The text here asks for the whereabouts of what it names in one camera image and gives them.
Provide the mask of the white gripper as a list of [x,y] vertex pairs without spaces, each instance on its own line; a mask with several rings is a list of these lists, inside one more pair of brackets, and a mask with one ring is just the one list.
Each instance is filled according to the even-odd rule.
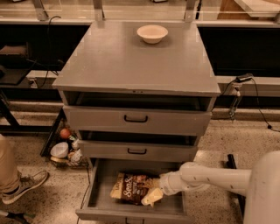
[[152,188],[142,198],[144,206],[154,206],[154,203],[161,200],[164,195],[175,195],[186,189],[186,182],[182,179],[180,171],[170,171],[160,175],[159,188]]

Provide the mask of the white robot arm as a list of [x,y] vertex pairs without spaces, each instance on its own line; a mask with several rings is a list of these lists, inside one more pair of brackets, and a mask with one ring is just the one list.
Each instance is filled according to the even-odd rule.
[[209,168],[186,162],[160,176],[142,199],[154,205],[165,195],[218,186],[246,198],[243,224],[280,224],[280,151],[262,156],[250,170]]

